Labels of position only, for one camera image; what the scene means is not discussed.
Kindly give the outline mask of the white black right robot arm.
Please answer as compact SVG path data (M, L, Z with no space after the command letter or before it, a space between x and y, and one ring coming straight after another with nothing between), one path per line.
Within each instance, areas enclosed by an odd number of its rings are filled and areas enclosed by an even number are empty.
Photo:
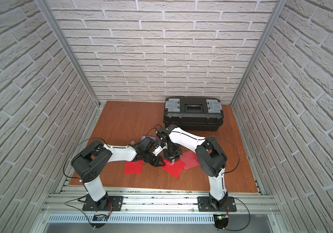
M161 141L164 157L169 162L180 158L181 146L195 152L201 169L209 177L210 206L219 211L228 198L223 175L227 156L217 140L212 136L204 138L193 135L174 124L167 128L161 127L156 135Z

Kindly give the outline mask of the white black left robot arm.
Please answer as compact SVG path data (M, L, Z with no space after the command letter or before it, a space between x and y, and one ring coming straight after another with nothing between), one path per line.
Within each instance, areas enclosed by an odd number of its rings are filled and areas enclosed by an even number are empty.
M141 161L154 167L164 167L165 162L159 155L162 150L162 147L150 137L128 146L112 146L100 140L93 141L71 161L71 166L88 193L83 211L109 211L112 208L112 201L100 178L108 163Z

